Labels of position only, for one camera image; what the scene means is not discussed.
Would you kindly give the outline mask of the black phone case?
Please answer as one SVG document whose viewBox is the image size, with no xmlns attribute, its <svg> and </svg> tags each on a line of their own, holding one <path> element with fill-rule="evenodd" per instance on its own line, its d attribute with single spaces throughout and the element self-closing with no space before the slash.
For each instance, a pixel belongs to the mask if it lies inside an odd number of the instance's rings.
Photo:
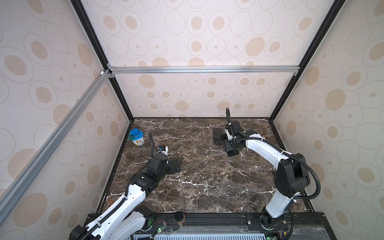
<svg viewBox="0 0 384 240">
<path fill-rule="evenodd" d="M 215 145 L 221 145 L 223 143 L 223 140 L 221 138 L 223 134 L 224 134 L 223 129 L 221 128 L 213 129 L 213 141 Z"/>
</svg>

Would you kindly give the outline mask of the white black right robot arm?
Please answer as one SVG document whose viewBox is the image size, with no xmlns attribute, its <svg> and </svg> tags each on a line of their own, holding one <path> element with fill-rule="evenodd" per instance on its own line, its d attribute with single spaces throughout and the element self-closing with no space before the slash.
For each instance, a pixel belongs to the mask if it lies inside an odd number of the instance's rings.
<svg viewBox="0 0 384 240">
<path fill-rule="evenodd" d="M 266 159 L 276 170 L 276 191 L 264 207 L 262 219 L 276 220 L 288 212 L 298 199 L 315 199 L 321 192 L 321 182 L 301 154 L 292 154 L 269 142 L 253 130 L 244 130 L 238 121 L 227 117 L 223 129 L 214 129 L 214 139 L 223 143 L 229 157 L 244 148 Z"/>
</svg>

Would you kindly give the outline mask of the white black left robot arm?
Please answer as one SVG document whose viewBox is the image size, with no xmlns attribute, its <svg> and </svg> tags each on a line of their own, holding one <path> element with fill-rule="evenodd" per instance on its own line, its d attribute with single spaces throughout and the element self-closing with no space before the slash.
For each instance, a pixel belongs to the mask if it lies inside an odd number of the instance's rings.
<svg viewBox="0 0 384 240">
<path fill-rule="evenodd" d="M 145 226 L 149 211 L 135 211 L 167 175 L 181 172 L 182 162 L 159 152 L 128 181 L 125 192 L 99 217 L 85 227 L 76 226 L 70 240 L 127 240 Z"/>
</svg>

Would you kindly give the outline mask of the blue white yogurt cup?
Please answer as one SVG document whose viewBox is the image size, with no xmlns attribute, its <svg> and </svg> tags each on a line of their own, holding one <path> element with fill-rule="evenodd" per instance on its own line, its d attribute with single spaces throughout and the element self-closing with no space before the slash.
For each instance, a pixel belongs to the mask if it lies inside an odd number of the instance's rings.
<svg viewBox="0 0 384 240">
<path fill-rule="evenodd" d="M 132 141 L 135 146 L 142 146 L 145 143 L 144 133 L 139 129 L 132 129 L 129 132 L 129 140 Z"/>
</svg>

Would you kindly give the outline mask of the black cylinder on base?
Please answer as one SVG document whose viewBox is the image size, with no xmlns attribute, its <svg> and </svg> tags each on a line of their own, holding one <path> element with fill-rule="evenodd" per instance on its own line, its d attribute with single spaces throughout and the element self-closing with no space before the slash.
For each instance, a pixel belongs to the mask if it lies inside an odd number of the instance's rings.
<svg viewBox="0 0 384 240">
<path fill-rule="evenodd" d="M 174 221 L 175 223 L 177 223 L 180 227 L 183 226 L 184 222 L 186 220 L 186 216 L 183 212 L 181 211 L 177 211 L 175 214 L 174 214 Z"/>
</svg>

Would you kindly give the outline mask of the silver aluminium crossbar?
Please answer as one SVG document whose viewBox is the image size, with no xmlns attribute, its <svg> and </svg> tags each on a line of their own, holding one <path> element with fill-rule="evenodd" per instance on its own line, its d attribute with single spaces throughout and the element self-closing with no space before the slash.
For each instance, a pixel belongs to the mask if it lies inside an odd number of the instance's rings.
<svg viewBox="0 0 384 240">
<path fill-rule="evenodd" d="M 297 73 L 299 66 L 111 67 L 113 74 Z"/>
</svg>

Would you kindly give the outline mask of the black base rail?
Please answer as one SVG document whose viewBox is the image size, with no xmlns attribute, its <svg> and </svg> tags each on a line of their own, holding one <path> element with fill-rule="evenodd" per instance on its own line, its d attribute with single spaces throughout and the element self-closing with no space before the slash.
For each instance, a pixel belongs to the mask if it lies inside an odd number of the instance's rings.
<svg viewBox="0 0 384 240">
<path fill-rule="evenodd" d="M 334 240 L 325 214 L 288 213 L 266 230 L 256 213 L 185 213 L 182 227 L 175 213 L 151 213 L 145 226 L 127 240 Z M 83 227 L 100 215 L 91 214 Z"/>
</svg>

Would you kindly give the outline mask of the silver aluminium side rail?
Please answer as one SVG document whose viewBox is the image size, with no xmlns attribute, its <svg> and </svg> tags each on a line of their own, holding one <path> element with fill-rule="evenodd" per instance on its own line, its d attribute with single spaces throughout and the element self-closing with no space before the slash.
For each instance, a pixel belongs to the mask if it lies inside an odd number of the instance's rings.
<svg viewBox="0 0 384 240">
<path fill-rule="evenodd" d="M 109 69 L 103 70 L 103 74 L 98 75 L 79 101 L 73 106 L 72 109 L 70 109 L 59 126 L 36 152 L 32 160 L 10 185 L 9 189 L 1 198 L 1 225 L 4 224 L 12 210 L 16 207 L 22 196 L 58 148 L 59 144 L 63 141 L 69 130 L 71 130 L 74 126 L 80 115 L 110 75 L 111 70 Z"/>
</svg>

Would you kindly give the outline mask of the black frame post right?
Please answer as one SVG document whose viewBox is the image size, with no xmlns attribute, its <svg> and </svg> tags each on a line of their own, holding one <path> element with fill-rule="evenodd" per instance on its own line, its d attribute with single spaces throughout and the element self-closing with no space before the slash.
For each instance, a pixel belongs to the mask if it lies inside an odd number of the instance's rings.
<svg viewBox="0 0 384 240">
<path fill-rule="evenodd" d="M 324 20 L 322 21 L 317 33 L 315 34 L 314 39 L 312 40 L 311 44 L 309 45 L 309 48 L 307 49 L 306 53 L 304 54 L 303 59 L 301 60 L 299 64 L 299 70 L 296 74 L 293 75 L 291 80 L 289 81 L 288 86 L 286 87 L 285 91 L 283 92 L 281 98 L 278 101 L 278 104 L 276 105 L 275 109 L 273 110 L 271 116 L 270 116 L 270 122 L 273 122 L 281 109 L 283 108 L 285 102 L 287 101 L 288 97 L 290 96 L 291 92 L 293 91 L 294 87 L 296 86 L 298 80 L 300 79 L 301 75 L 304 73 L 304 70 L 310 63 L 312 57 L 314 56 L 315 52 L 318 50 L 320 44 L 324 40 L 326 34 L 329 32 L 333 22 L 337 18 L 339 12 L 343 8 L 344 4 L 346 3 L 346 0 L 336 0 L 331 5 L 330 10 L 326 14 Z"/>
</svg>

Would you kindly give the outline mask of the black frame post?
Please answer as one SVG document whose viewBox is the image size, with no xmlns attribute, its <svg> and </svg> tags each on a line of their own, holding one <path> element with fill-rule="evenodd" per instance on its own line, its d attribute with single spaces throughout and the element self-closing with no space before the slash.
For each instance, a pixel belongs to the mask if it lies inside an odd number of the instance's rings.
<svg viewBox="0 0 384 240">
<path fill-rule="evenodd" d="M 88 39 L 90 40 L 90 43 L 103 67 L 103 69 L 106 69 L 106 70 L 111 70 L 111 68 L 109 67 L 109 61 L 105 55 L 105 52 L 102 48 L 102 45 L 99 41 L 99 38 L 97 37 L 96 35 L 96 32 L 93 28 L 93 25 L 86 13 L 86 10 L 85 10 L 85 7 L 82 3 L 82 1 L 79 1 L 79 0 L 70 0 L 71 2 L 71 5 L 74 7 L 74 10 L 87 34 L 87 37 Z M 122 92 L 122 89 L 120 87 L 120 85 L 118 84 L 118 81 L 116 79 L 116 77 L 110 77 L 109 78 L 110 80 L 110 83 L 115 91 L 115 93 L 117 94 L 117 97 L 123 107 L 123 110 L 125 111 L 128 119 L 130 122 L 132 122 L 135 118 L 127 104 L 127 101 L 123 95 L 123 92 Z"/>
<path fill-rule="evenodd" d="M 273 122 L 281 109 L 283 108 L 285 102 L 287 101 L 288 97 L 290 96 L 291 92 L 293 91 L 294 87 L 296 86 L 298 80 L 300 79 L 301 75 L 304 73 L 304 70 L 310 63 L 312 57 L 314 56 L 315 52 L 318 50 L 320 44 L 324 40 L 326 34 L 329 32 L 333 22 L 337 18 L 339 12 L 343 8 L 344 4 L 346 3 L 346 0 L 336 0 L 331 5 L 330 10 L 326 14 L 324 20 L 322 21 L 317 33 L 315 34 L 314 39 L 312 40 L 311 44 L 309 45 L 309 48 L 307 49 L 306 53 L 304 54 L 303 59 L 301 60 L 299 64 L 299 70 L 296 74 L 293 75 L 291 80 L 289 81 L 288 86 L 286 87 L 285 91 L 283 92 L 281 98 L 278 101 L 278 104 L 276 105 L 275 109 L 273 110 L 271 116 L 270 116 L 270 122 Z"/>
</svg>

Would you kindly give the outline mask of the black frame post left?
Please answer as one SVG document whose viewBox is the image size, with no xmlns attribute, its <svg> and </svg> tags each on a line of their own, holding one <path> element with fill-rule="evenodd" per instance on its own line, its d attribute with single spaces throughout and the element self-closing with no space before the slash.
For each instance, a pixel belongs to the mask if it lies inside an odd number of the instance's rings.
<svg viewBox="0 0 384 240">
<path fill-rule="evenodd" d="M 70 0 L 71 2 L 71 5 L 74 7 L 74 10 L 87 34 L 87 37 L 88 39 L 90 40 L 90 43 L 103 67 L 103 69 L 106 69 L 106 70 L 111 70 L 111 68 L 109 67 L 109 61 L 105 55 L 105 52 L 102 48 L 102 45 L 99 41 L 99 38 L 97 37 L 96 35 L 96 32 L 93 28 L 93 25 L 86 13 L 86 10 L 85 10 L 85 7 L 82 3 L 82 1 L 79 1 L 79 0 Z M 127 104 L 127 101 L 123 95 L 123 92 L 122 92 L 122 89 L 120 87 L 120 85 L 118 84 L 118 81 L 116 79 L 116 77 L 110 77 L 109 78 L 110 80 L 110 83 L 115 91 L 115 93 L 117 94 L 117 97 L 123 107 L 123 110 L 125 111 L 128 119 L 130 122 L 132 122 L 135 118 Z"/>
</svg>

